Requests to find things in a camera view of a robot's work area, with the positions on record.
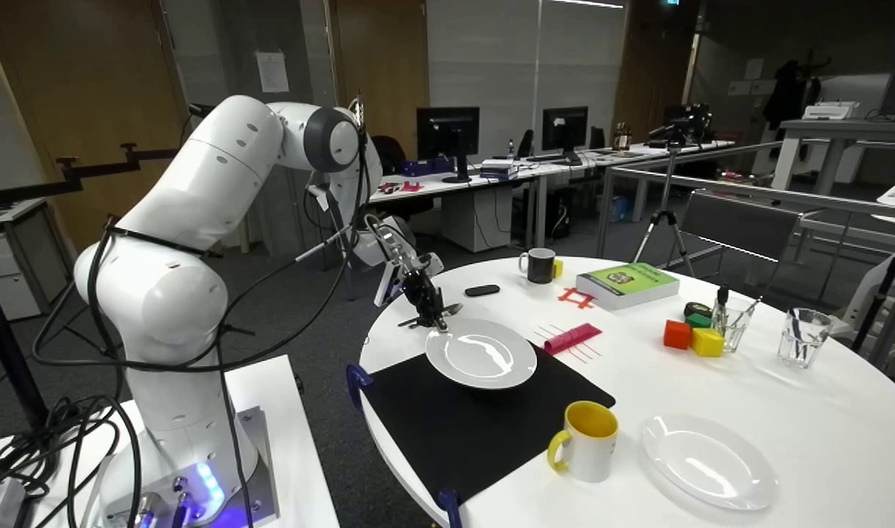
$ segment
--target black placemat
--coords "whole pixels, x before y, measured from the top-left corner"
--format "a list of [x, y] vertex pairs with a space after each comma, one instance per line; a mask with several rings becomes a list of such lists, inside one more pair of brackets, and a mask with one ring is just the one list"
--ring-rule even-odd
[[426, 356], [382, 371], [363, 387], [426, 489], [468, 503], [547, 450], [576, 399], [616, 399], [538, 350], [538, 374], [513, 391], [470, 391]]

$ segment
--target green book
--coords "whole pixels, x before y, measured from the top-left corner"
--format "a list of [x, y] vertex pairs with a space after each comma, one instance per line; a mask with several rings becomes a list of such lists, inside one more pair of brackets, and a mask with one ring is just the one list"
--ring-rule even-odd
[[680, 283], [651, 264], [622, 264], [576, 280], [576, 291], [592, 297], [602, 309], [625, 309], [679, 294]]

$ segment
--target white cabinet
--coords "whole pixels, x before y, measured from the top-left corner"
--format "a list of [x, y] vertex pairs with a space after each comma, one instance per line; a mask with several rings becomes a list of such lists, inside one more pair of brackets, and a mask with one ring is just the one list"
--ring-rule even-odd
[[0, 211], [0, 305], [5, 321], [45, 313], [67, 284], [70, 256], [45, 201]]

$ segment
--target mug handle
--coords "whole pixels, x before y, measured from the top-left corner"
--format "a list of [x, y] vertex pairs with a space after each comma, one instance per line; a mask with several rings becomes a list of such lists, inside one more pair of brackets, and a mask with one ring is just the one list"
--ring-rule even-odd
[[553, 444], [547, 445], [547, 462], [556, 473], [566, 473], [566, 463], [557, 457], [557, 451], [569, 444], [569, 432], [557, 432]]

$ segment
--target round table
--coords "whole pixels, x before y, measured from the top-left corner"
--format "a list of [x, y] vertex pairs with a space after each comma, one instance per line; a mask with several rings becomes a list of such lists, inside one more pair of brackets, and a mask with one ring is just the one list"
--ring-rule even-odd
[[[460, 303], [459, 318], [497, 321], [531, 344], [544, 344], [573, 325], [592, 324], [600, 338], [557, 357], [616, 397], [619, 445], [602, 484], [560, 479], [535, 456], [525, 467], [491, 484], [460, 517], [468, 525], [895, 525], [895, 384], [837, 341], [828, 341], [811, 371], [777, 357], [783, 313], [761, 305], [737, 356], [699, 357], [660, 344], [664, 324], [680, 321], [683, 303], [713, 303], [717, 284], [679, 277], [679, 297], [605, 311], [578, 309], [557, 297], [576, 284], [576, 274], [610, 267], [602, 258], [563, 258], [563, 277], [531, 284], [516, 258], [481, 262], [434, 277], [447, 303]], [[492, 297], [468, 299], [472, 284], [498, 284]], [[730, 309], [751, 299], [730, 294]], [[429, 330], [401, 330], [418, 311], [396, 299], [374, 324], [360, 368], [388, 371], [422, 352]], [[371, 409], [371, 434], [410, 498], [440, 525], [434, 504], [385, 423]], [[655, 415], [693, 415], [746, 438], [777, 475], [776, 504], [762, 514], [729, 514], [699, 504], [655, 484], [639, 467], [638, 434]]]

